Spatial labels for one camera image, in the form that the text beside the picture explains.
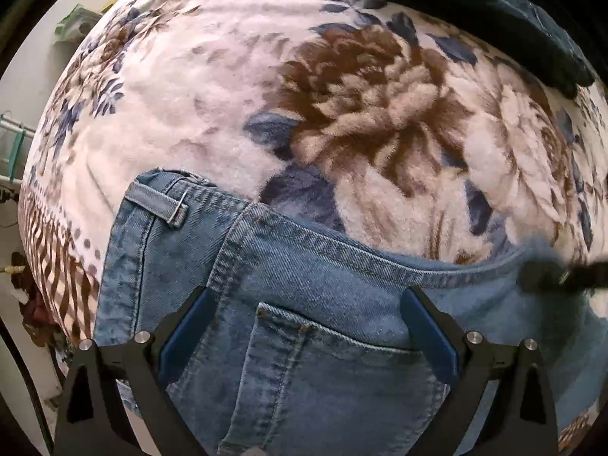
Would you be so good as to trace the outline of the blue denim jeans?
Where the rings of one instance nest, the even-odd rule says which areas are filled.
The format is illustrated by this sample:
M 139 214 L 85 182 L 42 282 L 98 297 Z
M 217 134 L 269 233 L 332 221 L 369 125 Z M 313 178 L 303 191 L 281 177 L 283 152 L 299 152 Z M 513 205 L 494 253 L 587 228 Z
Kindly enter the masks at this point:
M 154 170 L 117 212 L 94 338 L 117 345 L 152 331 L 203 288 L 210 316 L 168 392 L 207 453 L 402 455 L 448 391 L 401 317 L 411 285 L 488 340 L 537 341 L 560 426 L 592 405 L 607 322 L 584 295 L 544 288 L 560 269 L 540 243 L 470 266 L 381 252 Z

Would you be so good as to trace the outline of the dark teal velvet blanket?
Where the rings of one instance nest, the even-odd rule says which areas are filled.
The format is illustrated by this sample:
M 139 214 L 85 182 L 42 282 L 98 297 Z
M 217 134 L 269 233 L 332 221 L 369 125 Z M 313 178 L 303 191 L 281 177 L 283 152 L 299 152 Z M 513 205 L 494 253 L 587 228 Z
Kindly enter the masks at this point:
M 386 0 L 413 8 L 480 38 L 543 84 L 574 99 L 595 82 L 592 65 L 568 32 L 529 0 Z

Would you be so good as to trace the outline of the floral fleece bed blanket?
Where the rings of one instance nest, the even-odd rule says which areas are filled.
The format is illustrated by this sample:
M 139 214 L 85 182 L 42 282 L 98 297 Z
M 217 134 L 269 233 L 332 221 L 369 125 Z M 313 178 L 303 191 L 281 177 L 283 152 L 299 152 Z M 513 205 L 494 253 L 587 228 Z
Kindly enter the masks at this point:
M 119 0 L 29 151 L 19 222 L 34 279 L 74 354 L 97 343 L 110 233 L 154 170 L 381 252 L 470 266 L 540 243 L 566 266 L 607 262 L 607 87 L 592 70 L 568 99 L 386 0 Z M 607 376 L 556 424 L 555 455 L 605 454 Z

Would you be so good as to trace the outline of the green white package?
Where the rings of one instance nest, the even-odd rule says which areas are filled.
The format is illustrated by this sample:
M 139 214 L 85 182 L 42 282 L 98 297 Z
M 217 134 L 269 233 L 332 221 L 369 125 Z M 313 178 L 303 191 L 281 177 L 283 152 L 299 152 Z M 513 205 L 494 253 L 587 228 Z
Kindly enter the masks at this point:
M 81 42 L 103 17 L 102 13 L 83 5 L 75 5 L 70 13 L 55 26 L 56 42 Z

